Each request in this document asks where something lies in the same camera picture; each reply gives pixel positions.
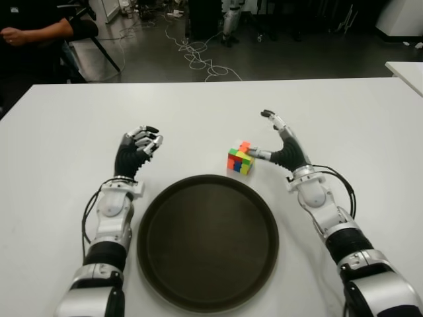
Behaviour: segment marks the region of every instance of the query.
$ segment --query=black cable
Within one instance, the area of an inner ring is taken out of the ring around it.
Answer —
[[[82,251],[83,251],[83,259],[85,259],[85,241],[88,243],[91,243],[90,238],[87,235],[87,230],[85,228],[85,225],[87,223],[88,216],[90,215],[91,211],[93,210],[93,207],[95,206],[95,203],[97,202],[98,196],[100,195],[101,188],[103,185],[113,181],[113,180],[121,180],[123,182],[133,182],[137,183],[135,180],[127,179],[127,178],[120,178],[120,177],[113,177],[108,179],[107,181],[103,182],[98,190],[91,196],[90,200],[88,200],[87,205],[85,206],[84,214],[81,221],[81,236],[82,236]]]
[[[357,212],[357,199],[356,199],[356,193],[354,192],[354,189],[351,186],[351,184],[345,179],[345,177],[343,177],[343,175],[341,175],[339,172],[337,172],[335,169],[329,166],[325,166],[325,165],[313,165],[313,166],[319,167],[319,168],[326,168],[330,170],[330,172],[323,170],[321,171],[321,173],[335,176],[342,182],[346,191],[348,192],[348,197],[350,198],[350,215],[353,219],[355,219],[356,212]]]

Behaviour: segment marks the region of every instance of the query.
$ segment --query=green cube piece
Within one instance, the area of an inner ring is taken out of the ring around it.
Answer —
[[[238,153],[238,150],[235,150],[235,149],[230,149],[229,150],[229,154],[232,154],[232,155],[237,155],[237,153]]]

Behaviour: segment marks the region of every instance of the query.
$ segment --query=blue cube piece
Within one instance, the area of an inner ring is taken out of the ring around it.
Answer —
[[[233,170],[235,172],[240,172],[241,171],[241,167],[242,167],[242,163],[241,162],[235,162],[234,166],[233,166]]]

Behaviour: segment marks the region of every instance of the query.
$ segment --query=person's hand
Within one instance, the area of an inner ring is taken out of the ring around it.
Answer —
[[[12,46],[22,46],[27,43],[25,31],[18,30],[17,28],[4,28],[0,35],[5,39],[6,43]]]

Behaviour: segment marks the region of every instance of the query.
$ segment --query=white table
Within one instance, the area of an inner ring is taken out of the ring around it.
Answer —
[[[388,61],[385,66],[423,97],[423,63]]]
[[[112,175],[124,132],[146,123],[165,136],[138,174],[146,191],[135,203],[137,233],[146,207],[173,182],[226,175],[234,140],[279,149],[277,133],[259,116],[263,108],[290,124],[316,164],[349,179],[367,237],[423,295],[423,107],[400,79],[57,85],[31,88],[0,122],[2,315],[52,315],[81,265],[83,208]],[[285,176],[281,168],[257,162],[248,178],[237,177],[274,212],[280,257],[257,296],[217,316],[340,316],[335,265],[322,253],[296,197],[287,193]],[[344,188],[329,181],[348,208]],[[95,225],[92,217],[91,236]],[[125,270],[126,316],[191,316],[158,298],[140,278],[135,247],[133,240]]]

